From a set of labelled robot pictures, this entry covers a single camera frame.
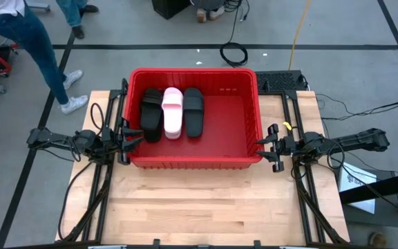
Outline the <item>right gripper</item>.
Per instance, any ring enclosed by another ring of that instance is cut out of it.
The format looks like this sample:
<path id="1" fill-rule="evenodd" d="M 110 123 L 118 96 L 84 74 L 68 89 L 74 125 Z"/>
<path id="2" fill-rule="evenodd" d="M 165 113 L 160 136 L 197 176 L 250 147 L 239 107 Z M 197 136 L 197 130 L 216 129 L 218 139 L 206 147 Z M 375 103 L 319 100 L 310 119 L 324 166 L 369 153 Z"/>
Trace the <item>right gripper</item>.
<path id="1" fill-rule="evenodd" d="M 272 146 L 269 151 L 257 151 L 256 153 L 273 163 L 272 170 L 274 173 L 282 172 L 285 168 L 283 162 L 280 160 L 280 156 L 291 156 L 297 151 L 298 143 L 294 140 L 293 136 L 279 138 L 279 129 L 277 124 L 270 125 L 267 131 L 268 136 L 256 141 L 256 144 L 264 145 L 271 143 Z"/>

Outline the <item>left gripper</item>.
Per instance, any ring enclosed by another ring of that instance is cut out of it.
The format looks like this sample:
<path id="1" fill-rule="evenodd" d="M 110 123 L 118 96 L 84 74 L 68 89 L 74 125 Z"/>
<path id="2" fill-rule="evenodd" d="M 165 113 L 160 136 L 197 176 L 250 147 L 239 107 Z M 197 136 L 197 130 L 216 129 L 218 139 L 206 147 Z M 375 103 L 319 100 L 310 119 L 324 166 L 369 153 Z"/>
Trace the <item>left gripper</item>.
<path id="1" fill-rule="evenodd" d="M 104 146 L 105 154 L 119 154 L 117 161 L 123 165 L 130 164 L 130 158 L 127 156 L 128 151 L 134 151 L 144 140 L 143 137 L 137 137 L 127 140 L 127 136 L 141 136 L 143 130 L 129 129 L 129 121 L 120 118 L 119 131 L 113 131 L 107 125 L 101 129 L 101 141 Z"/>

